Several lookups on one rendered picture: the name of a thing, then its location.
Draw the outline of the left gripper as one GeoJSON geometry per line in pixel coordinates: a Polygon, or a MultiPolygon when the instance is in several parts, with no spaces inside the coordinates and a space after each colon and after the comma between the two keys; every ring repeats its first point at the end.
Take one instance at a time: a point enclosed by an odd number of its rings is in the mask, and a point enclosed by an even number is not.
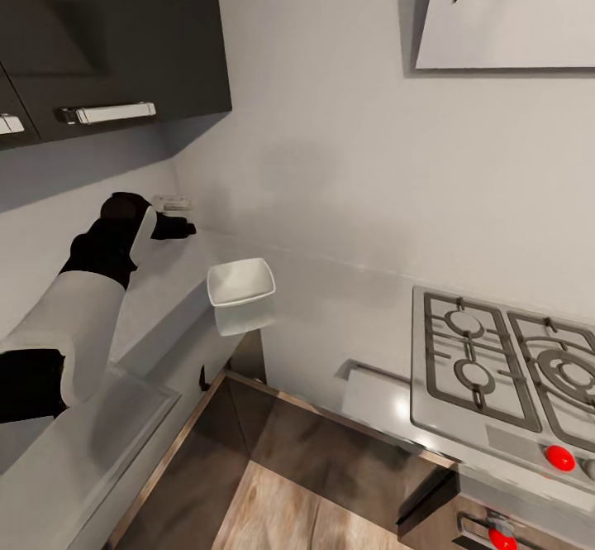
{"type": "Polygon", "coordinates": [[[196,234],[194,224],[187,223],[187,219],[184,217],[168,217],[162,213],[159,215],[163,218],[164,226],[161,233],[152,239],[186,239],[189,235],[196,234]]]}

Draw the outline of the bowl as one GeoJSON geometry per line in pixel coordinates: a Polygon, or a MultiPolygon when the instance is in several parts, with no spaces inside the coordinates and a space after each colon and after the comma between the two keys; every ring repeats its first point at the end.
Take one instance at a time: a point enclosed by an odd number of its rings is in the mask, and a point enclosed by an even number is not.
{"type": "Polygon", "coordinates": [[[208,295],[218,308],[240,307],[268,299],[277,287],[264,259],[228,261],[207,272],[208,295]]]}

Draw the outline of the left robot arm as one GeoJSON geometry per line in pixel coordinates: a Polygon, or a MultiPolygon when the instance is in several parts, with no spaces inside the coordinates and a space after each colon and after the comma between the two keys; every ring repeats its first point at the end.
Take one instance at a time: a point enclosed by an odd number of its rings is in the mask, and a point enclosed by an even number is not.
{"type": "Polygon", "coordinates": [[[102,383],[131,271],[150,239],[196,234],[182,195],[115,192],[35,307],[0,342],[0,476],[65,409],[88,402],[102,383]]]}

